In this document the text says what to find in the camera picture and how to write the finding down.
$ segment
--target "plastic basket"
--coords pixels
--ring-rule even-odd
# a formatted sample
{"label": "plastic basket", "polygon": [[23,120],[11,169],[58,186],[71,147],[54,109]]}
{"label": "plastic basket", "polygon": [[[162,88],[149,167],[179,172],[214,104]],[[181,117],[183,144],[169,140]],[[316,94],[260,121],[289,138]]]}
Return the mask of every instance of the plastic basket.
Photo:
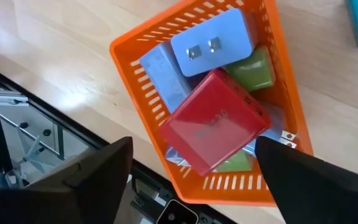
{"label": "plastic basket", "polygon": [[186,0],[161,12],[111,43],[110,53],[150,139],[179,197],[188,203],[274,206],[259,166],[252,172],[199,176],[164,159],[167,143],[158,127],[170,114],[138,59],[159,42],[232,7],[253,12],[259,43],[268,46],[277,76],[274,87],[253,92],[260,100],[285,109],[286,130],[296,133],[297,149],[313,154],[298,90],[274,0]]}

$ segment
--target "wooden table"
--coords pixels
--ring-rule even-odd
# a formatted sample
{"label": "wooden table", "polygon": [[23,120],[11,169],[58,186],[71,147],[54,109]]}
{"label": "wooden table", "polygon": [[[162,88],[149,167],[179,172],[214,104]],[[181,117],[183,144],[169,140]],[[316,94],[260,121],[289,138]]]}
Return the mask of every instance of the wooden table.
{"label": "wooden table", "polygon": [[[110,42],[177,0],[0,0],[0,73],[108,141],[155,153],[110,58]],[[358,172],[358,49],[344,0],[278,0],[314,153]],[[276,208],[212,205],[239,223],[282,223]]]}

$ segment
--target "orange basket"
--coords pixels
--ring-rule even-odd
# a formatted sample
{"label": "orange basket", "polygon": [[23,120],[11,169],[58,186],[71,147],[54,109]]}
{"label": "orange basket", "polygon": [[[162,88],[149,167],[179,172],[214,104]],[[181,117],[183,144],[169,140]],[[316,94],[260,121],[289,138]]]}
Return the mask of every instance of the orange basket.
{"label": "orange basket", "polygon": [[159,42],[170,40],[173,35],[234,7],[254,14],[259,44],[268,46],[277,76],[275,86],[252,92],[252,95],[260,101],[284,108],[285,129],[296,133],[297,149],[313,155],[274,0],[181,1],[118,37],[111,43],[110,53],[155,150],[183,201],[275,206],[257,163],[251,172],[211,173],[201,177],[191,168],[164,159],[167,143],[158,134],[158,127],[170,113],[138,61]]}

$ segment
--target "red power adapter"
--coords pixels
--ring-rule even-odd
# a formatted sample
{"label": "red power adapter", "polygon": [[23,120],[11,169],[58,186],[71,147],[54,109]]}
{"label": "red power adapter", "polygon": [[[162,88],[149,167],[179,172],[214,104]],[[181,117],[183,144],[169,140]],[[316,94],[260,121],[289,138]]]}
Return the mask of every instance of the red power adapter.
{"label": "red power adapter", "polygon": [[270,127],[267,111],[227,75],[210,71],[160,127],[160,134],[206,175]]}

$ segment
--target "basket rim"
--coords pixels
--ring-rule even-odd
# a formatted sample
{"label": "basket rim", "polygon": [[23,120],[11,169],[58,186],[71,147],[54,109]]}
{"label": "basket rim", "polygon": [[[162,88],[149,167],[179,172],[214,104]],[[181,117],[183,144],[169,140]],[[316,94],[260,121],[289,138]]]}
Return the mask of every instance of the basket rim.
{"label": "basket rim", "polygon": [[[165,20],[166,18],[172,16],[172,14],[178,12],[179,10],[183,9],[184,7],[190,6],[198,1],[200,1],[200,0],[180,1],[180,2],[170,6],[168,9],[158,13],[156,16],[151,17],[150,19],[148,19],[147,21],[138,25],[137,27],[126,32],[125,34],[119,36],[118,38],[113,40],[110,44],[109,51],[110,51],[111,57],[117,67],[117,70],[119,72],[121,80],[124,83],[128,93],[131,97],[131,100],[132,100],[132,102],[133,102],[142,122],[143,122],[143,125],[149,135],[149,138],[152,141],[152,144],[154,145],[155,148],[158,147],[157,140],[154,137],[154,135],[151,134],[152,129],[148,125],[145,114],[141,110],[141,108],[136,100],[134,91],[132,90],[132,88],[130,88],[131,85],[129,84],[129,81],[126,78],[124,70],[123,70],[121,64],[119,63],[119,59],[118,59],[116,50],[117,50],[118,46],[123,44],[128,39],[133,38],[133,36],[138,35],[139,33],[143,32],[145,29],[151,28],[156,23],[158,23],[162,20]],[[298,88],[297,88],[295,76],[294,76],[294,73],[292,70],[291,61],[290,61],[288,49],[287,49],[287,44],[285,42],[283,29],[282,29],[281,22],[280,22],[280,16],[278,15],[278,9],[277,9],[275,0],[260,0],[260,1],[265,3],[267,15],[268,15],[270,23],[271,23],[270,26],[272,28],[273,39],[275,40],[275,45],[277,46],[277,49],[278,49],[277,50],[278,58],[279,58],[280,65],[283,70],[283,76],[285,77],[285,83],[287,84],[287,86],[291,87],[291,88],[287,88],[287,91],[288,91],[288,98],[290,100],[290,105],[291,105],[292,111],[294,111],[293,114],[294,114],[294,117],[295,117],[295,120],[297,123],[297,136],[301,141],[303,152],[312,156],[313,150],[311,147],[310,136],[309,136],[309,132],[308,132],[307,125],[306,125],[305,116],[303,114],[303,110],[301,107]],[[172,174],[171,170],[169,169],[169,166],[168,166],[167,161],[165,160],[163,154],[159,150],[157,150],[157,149],[155,149],[155,150],[156,150],[156,153],[157,153],[159,159],[161,160],[163,167],[164,167],[165,171],[167,172],[168,177],[169,177],[172,185],[174,186],[179,198],[181,200],[183,200],[184,202],[187,202],[187,203],[201,203],[202,202],[202,203],[211,203],[211,204],[230,204],[230,205],[256,205],[256,206],[268,206],[268,207],[276,206],[274,200],[272,200],[271,202],[253,202],[253,201],[238,201],[238,200],[232,201],[232,200],[185,197],[182,194],[181,188],[179,188],[178,184],[176,183],[176,181],[175,181],[176,178]]]}

